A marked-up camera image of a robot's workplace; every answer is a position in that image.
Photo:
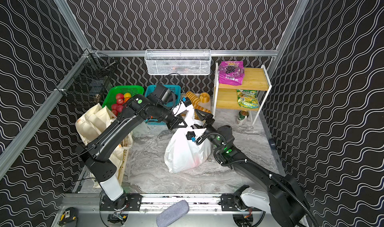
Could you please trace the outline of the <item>white plastic bag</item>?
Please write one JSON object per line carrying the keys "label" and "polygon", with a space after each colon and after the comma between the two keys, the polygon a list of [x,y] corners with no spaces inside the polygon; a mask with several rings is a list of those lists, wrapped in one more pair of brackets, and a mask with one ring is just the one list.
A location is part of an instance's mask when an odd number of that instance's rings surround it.
{"label": "white plastic bag", "polygon": [[164,161],[169,168],[170,173],[179,173],[188,169],[192,169],[203,164],[211,154],[211,143],[204,140],[201,144],[197,144],[197,139],[202,137],[206,132],[206,128],[193,128],[194,124],[201,125],[201,121],[195,120],[194,107],[186,107],[186,127],[176,130],[169,141]]}

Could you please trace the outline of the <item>cream canvas tote bag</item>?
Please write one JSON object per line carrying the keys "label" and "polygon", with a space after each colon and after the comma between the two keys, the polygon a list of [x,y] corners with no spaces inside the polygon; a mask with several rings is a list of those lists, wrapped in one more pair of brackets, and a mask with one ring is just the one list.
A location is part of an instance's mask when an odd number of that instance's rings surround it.
{"label": "cream canvas tote bag", "polygon": [[[76,121],[76,129],[85,145],[95,140],[106,128],[117,119],[107,107],[96,104]],[[115,176],[119,183],[123,182],[129,150],[133,146],[132,134],[128,134],[114,149],[109,160],[117,167]]]}

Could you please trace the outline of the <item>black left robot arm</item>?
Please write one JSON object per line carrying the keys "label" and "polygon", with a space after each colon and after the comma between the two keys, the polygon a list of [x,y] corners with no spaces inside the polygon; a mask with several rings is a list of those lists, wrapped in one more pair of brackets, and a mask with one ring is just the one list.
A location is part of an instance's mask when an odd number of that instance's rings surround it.
{"label": "black left robot arm", "polygon": [[186,127],[187,123],[181,115],[166,106],[170,101],[173,101],[175,107],[178,103],[177,95],[163,85],[157,85],[147,97],[136,94],[123,105],[117,120],[106,130],[89,144],[76,147],[77,154],[95,176],[106,196],[117,205],[116,209],[126,205],[126,194],[115,176],[117,167],[109,158],[118,144],[146,120],[153,118],[164,122],[169,130]]}

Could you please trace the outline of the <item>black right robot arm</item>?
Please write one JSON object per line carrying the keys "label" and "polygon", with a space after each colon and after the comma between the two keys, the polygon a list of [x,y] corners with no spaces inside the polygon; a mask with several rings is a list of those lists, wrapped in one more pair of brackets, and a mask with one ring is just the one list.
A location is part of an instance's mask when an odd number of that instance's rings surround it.
{"label": "black right robot arm", "polygon": [[215,119],[212,114],[200,110],[196,110],[195,113],[201,121],[205,122],[203,128],[206,129],[196,143],[209,140],[216,147],[213,157],[221,166],[229,167],[254,183],[260,184],[269,199],[264,211],[270,211],[280,226],[302,226],[300,220],[305,215],[311,219],[315,227],[319,226],[295,178],[289,175],[283,177],[252,161],[234,145],[235,138],[231,126],[226,125],[215,129],[213,127]]}

